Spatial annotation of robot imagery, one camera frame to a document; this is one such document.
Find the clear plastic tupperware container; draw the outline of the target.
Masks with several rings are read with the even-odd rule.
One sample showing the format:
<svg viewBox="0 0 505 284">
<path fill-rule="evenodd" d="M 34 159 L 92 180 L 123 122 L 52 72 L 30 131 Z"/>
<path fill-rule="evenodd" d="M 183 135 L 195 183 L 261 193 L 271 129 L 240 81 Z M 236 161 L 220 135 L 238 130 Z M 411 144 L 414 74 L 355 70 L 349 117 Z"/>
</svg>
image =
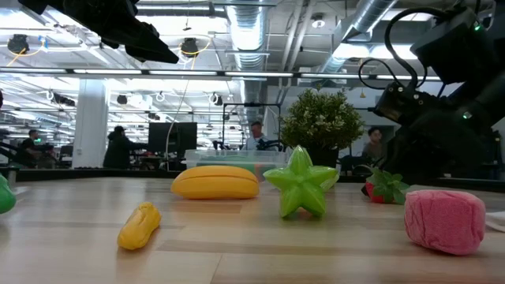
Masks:
<svg viewBox="0 0 505 284">
<path fill-rule="evenodd" d="M 281 151 L 187 150 L 184 164 L 196 166 L 236 166 L 255 174 L 254 165 L 261 164 L 264 172 L 287 165 L 289 156 Z"/>
</svg>

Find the yellow toy banana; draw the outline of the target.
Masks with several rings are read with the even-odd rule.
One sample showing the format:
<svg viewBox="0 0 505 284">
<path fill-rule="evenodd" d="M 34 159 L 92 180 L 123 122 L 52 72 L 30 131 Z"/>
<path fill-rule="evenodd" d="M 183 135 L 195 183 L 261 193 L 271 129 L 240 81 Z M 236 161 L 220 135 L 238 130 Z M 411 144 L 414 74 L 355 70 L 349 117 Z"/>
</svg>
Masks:
<svg viewBox="0 0 505 284">
<path fill-rule="evenodd" d="M 236 166 L 196 166 L 181 172 L 170 191 L 188 200 L 252 199 L 260 184 L 248 170 Z"/>
</svg>

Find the potted green artificial plant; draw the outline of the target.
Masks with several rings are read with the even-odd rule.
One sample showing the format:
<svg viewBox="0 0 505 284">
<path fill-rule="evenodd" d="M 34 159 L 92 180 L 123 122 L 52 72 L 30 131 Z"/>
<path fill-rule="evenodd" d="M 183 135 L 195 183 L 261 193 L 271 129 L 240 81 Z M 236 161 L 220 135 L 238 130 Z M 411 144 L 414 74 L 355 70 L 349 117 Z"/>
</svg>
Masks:
<svg viewBox="0 0 505 284">
<path fill-rule="evenodd" d="M 304 90 L 280 118 L 281 141 L 304 148 L 317 166 L 335 167 L 339 152 L 364 132 L 364 121 L 348 102 L 346 90 Z"/>
</svg>

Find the person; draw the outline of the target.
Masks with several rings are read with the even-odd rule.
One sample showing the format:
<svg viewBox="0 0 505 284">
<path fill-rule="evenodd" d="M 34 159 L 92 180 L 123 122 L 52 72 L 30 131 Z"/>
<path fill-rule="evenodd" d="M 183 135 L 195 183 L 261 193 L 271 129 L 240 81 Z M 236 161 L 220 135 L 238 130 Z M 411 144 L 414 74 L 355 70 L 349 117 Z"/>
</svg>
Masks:
<svg viewBox="0 0 505 284">
<path fill-rule="evenodd" d="M 128 170 L 130 168 L 130 153 L 148 148 L 147 144 L 132 142 L 125 135 L 125 129 L 120 125 L 114 128 L 107 139 L 109 143 L 103 160 L 104 168 Z"/>
<path fill-rule="evenodd" d="M 259 121 L 255 121 L 250 125 L 251 135 L 245 141 L 242 151 L 275 151 L 275 147 L 266 147 L 264 144 L 268 142 L 268 138 L 262 132 L 262 125 Z"/>
<path fill-rule="evenodd" d="M 361 156 L 376 162 L 382 158 L 382 133 L 380 128 L 372 127 L 368 130 L 368 143 L 364 146 Z"/>
<path fill-rule="evenodd" d="M 21 154 L 28 162 L 35 164 L 39 168 L 51 168 L 54 165 L 54 146 L 50 144 L 36 144 L 39 139 L 37 130 L 31 129 L 28 138 L 24 139 L 20 145 Z"/>
</svg>

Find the black flat monitor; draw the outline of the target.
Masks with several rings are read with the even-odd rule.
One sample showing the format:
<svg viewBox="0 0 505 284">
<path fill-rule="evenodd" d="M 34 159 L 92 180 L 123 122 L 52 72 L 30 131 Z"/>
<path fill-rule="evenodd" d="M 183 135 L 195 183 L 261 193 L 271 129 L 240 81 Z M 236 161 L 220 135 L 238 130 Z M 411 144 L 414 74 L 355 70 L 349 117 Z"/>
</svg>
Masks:
<svg viewBox="0 0 505 284">
<path fill-rule="evenodd" d="M 177 152 L 184 155 L 186 150 L 196 149 L 197 123 L 175 122 L 150 123 L 148 130 L 148 150 L 151 152 Z"/>
</svg>

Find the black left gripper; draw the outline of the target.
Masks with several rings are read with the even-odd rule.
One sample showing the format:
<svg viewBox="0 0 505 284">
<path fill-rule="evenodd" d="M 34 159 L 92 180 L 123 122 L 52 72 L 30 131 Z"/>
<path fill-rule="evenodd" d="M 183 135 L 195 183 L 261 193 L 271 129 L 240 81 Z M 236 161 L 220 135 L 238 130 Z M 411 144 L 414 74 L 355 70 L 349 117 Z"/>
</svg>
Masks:
<svg viewBox="0 0 505 284">
<path fill-rule="evenodd" d="M 112 49 L 125 44 L 128 55 L 140 62 L 176 64 L 179 57 L 159 38 L 152 24 L 135 18 L 131 0 L 17 0 L 41 15 L 50 6 L 101 37 Z"/>
</svg>

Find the pink foam block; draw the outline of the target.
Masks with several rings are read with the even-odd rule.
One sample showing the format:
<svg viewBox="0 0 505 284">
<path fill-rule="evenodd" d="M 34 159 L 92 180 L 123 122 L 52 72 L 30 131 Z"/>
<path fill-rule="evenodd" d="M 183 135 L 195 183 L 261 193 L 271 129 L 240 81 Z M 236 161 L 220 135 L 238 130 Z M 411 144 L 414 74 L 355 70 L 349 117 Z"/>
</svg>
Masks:
<svg viewBox="0 0 505 284">
<path fill-rule="evenodd" d="M 485 233 L 484 202 L 460 191 L 417 190 L 406 194 L 408 238 L 427 249 L 465 256 L 476 252 Z"/>
</svg>

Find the silver spiral ventilation duct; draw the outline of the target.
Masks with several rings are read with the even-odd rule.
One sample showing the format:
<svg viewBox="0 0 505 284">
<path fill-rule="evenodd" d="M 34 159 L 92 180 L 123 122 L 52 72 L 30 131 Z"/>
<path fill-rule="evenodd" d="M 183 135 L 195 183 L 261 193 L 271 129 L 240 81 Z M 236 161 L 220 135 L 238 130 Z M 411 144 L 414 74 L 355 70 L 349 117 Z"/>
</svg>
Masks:
<svg viewBox="0 0 505 284">
<path fill-rule="evenodd" d="M 264 70 L 264 41 L 267 31 L 267 9 L 262 6 L 227 6 L 226 13 L 230 20 L 230 38 L 232 41 L 236 70 L 257 73 Z M 243 103 L 264 103 L 263 81 L 257 77 L 245 78 L 240 83 L 240 95 Z"/>
<path fill-rule="evenodd" d="M 347 41 L 361 37 L 366 43 L 372 38 L 373 29 L 398 0 L 360 0 L 355 12 L 339 20 L 332 35 L 334 50 L 318 68 L 318 73 L 337 73 L 347 59 L 357 58 L 351 54 L 357 46 Z"/>
</svg>

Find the small yellow toy vegetable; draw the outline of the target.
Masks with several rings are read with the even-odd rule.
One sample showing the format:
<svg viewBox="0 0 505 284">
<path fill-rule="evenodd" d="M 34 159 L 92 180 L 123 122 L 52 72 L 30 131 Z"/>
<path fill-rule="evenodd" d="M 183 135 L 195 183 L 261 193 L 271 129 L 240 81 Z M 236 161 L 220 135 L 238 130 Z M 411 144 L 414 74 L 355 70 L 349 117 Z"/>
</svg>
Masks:
<svg viewBox="0 0 505 284">
<path fill-rule="evenodd" d="M 121 228 L 117 237 L 118 246 L 127 250 L 143 248 L 159 227 L 161 218 L 158 208 L 153 203 L 139 204 Z"/>
</svg>

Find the white pillar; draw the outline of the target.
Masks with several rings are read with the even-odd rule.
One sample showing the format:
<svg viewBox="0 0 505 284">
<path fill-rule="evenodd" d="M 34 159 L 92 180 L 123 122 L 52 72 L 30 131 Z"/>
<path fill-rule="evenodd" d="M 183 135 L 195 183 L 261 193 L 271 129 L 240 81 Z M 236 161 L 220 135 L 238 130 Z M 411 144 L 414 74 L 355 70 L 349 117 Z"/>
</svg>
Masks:
<svg viewBox="0 0 505 284">
<path fill-rule="evenodd" d="M 109 104 L 110 92 L 105 80 L 80 79 L 72 168 L 103 165 Z"/>
</svg>

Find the black cabinet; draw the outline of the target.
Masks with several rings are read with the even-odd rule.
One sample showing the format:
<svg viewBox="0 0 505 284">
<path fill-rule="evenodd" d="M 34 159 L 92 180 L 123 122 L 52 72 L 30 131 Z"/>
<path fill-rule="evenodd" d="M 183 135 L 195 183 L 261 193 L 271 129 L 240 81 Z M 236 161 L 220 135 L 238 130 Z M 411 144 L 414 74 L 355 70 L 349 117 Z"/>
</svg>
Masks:
<svg viewBox="0 0 505 284">
<path fill-rule="evenodd" d="M 503 169 L 502 137 L 498 130 L 495 130 L 486 140 L 487 158 L 486 164 L 489 170 L 489 178 L 499 180 Z"/>
</svg>

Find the leafy red toy strawberry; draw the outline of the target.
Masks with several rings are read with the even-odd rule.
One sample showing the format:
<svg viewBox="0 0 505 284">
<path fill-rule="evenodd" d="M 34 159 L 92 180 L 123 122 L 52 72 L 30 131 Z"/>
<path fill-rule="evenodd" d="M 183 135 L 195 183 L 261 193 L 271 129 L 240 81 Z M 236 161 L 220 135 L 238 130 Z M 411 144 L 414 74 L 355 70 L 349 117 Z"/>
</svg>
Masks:
<svg viewBox="0 0 505 284">
<path fill-rule="evenodd" d="M 402 181 L 401 174 L 391 174 L 378 168 L 372 168 L 371 172 L 372 175 L 366 178 L 365 191 L 373 203 L 405 203 L 406 190 L 410 186 Z"/>
</svg>

